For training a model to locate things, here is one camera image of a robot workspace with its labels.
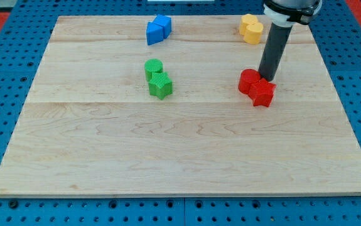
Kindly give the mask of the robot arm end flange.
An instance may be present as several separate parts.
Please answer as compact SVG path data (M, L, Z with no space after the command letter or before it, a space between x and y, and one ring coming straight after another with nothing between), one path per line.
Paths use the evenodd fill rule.
M319 14L322 0L263 0L264 14L280 27L310 24Z

